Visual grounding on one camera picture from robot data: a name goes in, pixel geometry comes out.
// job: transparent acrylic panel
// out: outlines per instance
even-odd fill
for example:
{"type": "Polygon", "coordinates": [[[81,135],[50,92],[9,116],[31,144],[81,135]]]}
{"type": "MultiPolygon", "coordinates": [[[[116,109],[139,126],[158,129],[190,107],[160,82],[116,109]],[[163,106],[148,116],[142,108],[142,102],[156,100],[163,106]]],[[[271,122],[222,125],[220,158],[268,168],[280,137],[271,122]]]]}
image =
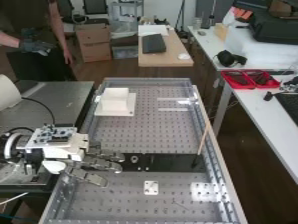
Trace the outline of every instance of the transparent acrylic panel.
{"type": "Polygon", "coordinates": [[[98,95],[112,87],[136,94],[134,116],[94,117],[92,105],[82,131],[124,153],[123,172],[94,171],[107,188],[61,177],[47,223],[237,222],[208,136],[196,155],[206,124],[188,79],[106,79],[98,95]],[[158,182],[158,195],[143,193],[144,181],[158,182]]]}

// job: person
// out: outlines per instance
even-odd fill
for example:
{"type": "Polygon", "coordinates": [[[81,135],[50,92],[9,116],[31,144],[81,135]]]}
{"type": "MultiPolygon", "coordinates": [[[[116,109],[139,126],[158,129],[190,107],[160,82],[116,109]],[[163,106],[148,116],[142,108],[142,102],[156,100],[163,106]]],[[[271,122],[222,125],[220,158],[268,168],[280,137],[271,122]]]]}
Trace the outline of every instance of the person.
{"type": "Polygon", "coordinates": [[[55,0],[0,0],[10,32],[0,31],[0,45],[18,80],[74,81],[55,0]]]}

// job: floor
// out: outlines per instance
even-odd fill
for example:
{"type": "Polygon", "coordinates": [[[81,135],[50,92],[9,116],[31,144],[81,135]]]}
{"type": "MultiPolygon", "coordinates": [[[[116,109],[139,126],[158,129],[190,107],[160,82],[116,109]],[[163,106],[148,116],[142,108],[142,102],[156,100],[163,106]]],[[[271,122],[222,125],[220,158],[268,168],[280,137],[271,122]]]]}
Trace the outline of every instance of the floor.
{"type": "MultiPolygon", "coordinates": [[[[136,59],[83,64],[77,52],[74,48],[73,70],[79,81],[98,85],[104,77],[187,77],[207,101],[214,71],[207,61],[202,65],[195,45],[192,68],[138,68],[136,59]]],[[[0,74],[13,79],[1,48],[0,63],[0,74]]],[[[298,223],[298,186],[239,105],[226,113],[218,142],[248,223],[298,223]]]]}

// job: black chair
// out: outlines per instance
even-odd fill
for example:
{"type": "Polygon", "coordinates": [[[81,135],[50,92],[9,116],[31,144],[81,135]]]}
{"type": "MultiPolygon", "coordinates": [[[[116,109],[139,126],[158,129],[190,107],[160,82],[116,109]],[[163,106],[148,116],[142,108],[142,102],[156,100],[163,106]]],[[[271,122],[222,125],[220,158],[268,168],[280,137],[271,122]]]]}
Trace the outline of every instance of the black chair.
{"type": "Polygon", "coordinates": [[[106,0],[83,0],[83,10],[86,15],[107,14],[106,0]]]}
{"type": "Polygon", "coordinates": [[[57,4],[61,17],[71,17],[74,7],[70,0],[57,0],[57,4]]]}

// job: red object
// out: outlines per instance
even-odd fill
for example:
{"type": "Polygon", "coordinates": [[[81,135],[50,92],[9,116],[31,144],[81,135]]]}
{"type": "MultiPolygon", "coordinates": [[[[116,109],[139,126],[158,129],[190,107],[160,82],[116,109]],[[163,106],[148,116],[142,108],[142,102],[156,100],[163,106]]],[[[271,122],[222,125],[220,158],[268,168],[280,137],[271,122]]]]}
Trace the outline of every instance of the red object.
{"type": "Polygon", "coordinates": [[[253,85],[259,89],[279,88],[280,83],[271,75],[261,70],[244,70],[247,77],[252,80],[253,85]]]}
{"type": "Polygon", "coordinates": [[[253,89],[255,83],[241,71],[222,71],[220,75],[232,89],[253,89]]]}

